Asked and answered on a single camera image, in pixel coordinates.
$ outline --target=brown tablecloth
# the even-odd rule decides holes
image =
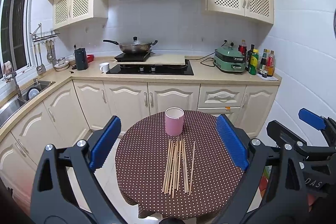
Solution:
[[[184,112],[184,128],[190,180],[193,145],[196,141],[192,194],[184,193],[182,164],[180,189],[161,193],[169,139],[165,114],[142,119],[121,139],[115,156],[118,186],[125,201],[139,204],[139,218],[153,213],[180,219],[216,214],[225,205],[243,171],[235,167],[216,130],[216,117],[198,111]]]

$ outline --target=white mug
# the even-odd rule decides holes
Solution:
[[[110,63],[104,62],[99,64],[101,73],[108,72],[110,70]]]

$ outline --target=window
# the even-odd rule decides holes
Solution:
[[[17,72],[31,66],[26,31],[28,0],[0,0],[1,35],[0,61],[1,65],[11,61]],[[0,78],[3,77],[0,67]]]

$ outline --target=pink cup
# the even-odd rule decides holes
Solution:
[[[170,136],[178,136],[182,133],[184,111],[178,107],[166,110],[166,133]]]

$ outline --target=sink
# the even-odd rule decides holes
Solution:
[[[0,108],[0,127],[14,114],[16,113],[21,107],[23,107],[29,99],[27,98],[27,93],[31,88],[37,88],[42,92],[47,87],[51,86],[55,82],[51,81],[36,81],[29,85],[27,88],[21,91],[22,97],[19,98],[18,95],[15,95],[12,99],[10,99],[6,104],[4,104]]]

